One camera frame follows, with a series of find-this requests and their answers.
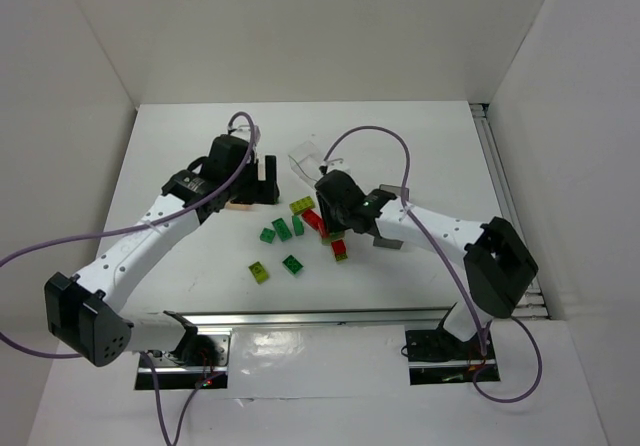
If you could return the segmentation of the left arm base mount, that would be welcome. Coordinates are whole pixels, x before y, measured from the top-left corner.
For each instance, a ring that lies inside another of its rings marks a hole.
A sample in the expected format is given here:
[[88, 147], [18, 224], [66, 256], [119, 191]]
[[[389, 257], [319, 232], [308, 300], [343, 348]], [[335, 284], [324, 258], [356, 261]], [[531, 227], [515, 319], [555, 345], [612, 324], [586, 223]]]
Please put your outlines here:
[[195, 345], [183, 359], [168, 352], [149, 351], [159, 389], [193, 390], [199, 383], [204, 383], [205, 390], [226, 389], [230, 346], [229, 328], [201, 328]]

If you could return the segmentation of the lime printed lego brick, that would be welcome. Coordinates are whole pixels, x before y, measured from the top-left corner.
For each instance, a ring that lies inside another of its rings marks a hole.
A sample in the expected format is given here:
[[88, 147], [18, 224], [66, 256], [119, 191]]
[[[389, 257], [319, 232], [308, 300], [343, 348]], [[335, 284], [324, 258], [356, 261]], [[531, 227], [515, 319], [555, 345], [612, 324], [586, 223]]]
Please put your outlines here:
[[270, 278], [270, 275], [261, 262], [257, 261], [248, 266], [250, 273], [257, 284], [262, 284]]

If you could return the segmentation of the red 2x4 lego brick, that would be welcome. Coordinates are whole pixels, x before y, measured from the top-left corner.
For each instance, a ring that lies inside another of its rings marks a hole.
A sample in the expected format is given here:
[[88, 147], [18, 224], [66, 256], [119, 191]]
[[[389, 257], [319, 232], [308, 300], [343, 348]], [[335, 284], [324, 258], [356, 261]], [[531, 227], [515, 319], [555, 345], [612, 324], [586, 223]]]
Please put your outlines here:
[[307, 209], [301, 213], [302, 220], [315, 231], [321, 231], [324, 228], [322, 218], [313, 210]]

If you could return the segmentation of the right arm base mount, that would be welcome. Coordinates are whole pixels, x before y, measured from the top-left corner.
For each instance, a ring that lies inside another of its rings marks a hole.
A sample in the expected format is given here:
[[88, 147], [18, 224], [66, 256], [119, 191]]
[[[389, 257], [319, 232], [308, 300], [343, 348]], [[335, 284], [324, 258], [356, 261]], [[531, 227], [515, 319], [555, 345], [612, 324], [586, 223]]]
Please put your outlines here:
[[443, 330], [406, 330], [400, 354], [408, 362], [412, 386], [498, 382], [500, 373], [491, 339], [481, 352], [476, 336], [460, 342]]

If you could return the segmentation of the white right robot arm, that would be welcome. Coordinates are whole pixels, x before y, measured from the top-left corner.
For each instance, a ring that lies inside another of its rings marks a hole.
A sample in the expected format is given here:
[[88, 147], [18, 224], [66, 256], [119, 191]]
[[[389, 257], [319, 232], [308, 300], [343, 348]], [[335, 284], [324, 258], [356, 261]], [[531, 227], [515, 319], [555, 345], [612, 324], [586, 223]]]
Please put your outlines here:
[[512, 224], [494, 217], [487, 223], [466, 221], [417, 207], [382, 189], [364, 193], [339, 170], [315, 184], [322, 218], [332, 233], [353, 231], [401, 241], [440, 256], [454, 277], [462, 301], [441, 322], [460, 342], [478, 336], [494, 319], [509, 318], [539, 266]]

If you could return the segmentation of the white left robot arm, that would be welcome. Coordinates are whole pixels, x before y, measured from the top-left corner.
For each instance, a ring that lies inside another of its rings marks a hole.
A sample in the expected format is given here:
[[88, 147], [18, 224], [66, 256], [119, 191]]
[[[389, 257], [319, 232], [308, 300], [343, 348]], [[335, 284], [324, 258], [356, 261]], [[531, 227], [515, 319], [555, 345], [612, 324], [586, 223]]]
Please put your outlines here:
[[165, 183], [137, 224], [91, 264], [45, 284], [49, 331], [96, 367], [120, 354], [160, 352], [185, 363], [209, 347], [184, 316], [164, 310], [126, 319], [120, 312], [139, 283], [182, 239], [227, 203], [274, 205], [277, 158], [258, 157], [232, 134], [214, 139], [208, 155]]

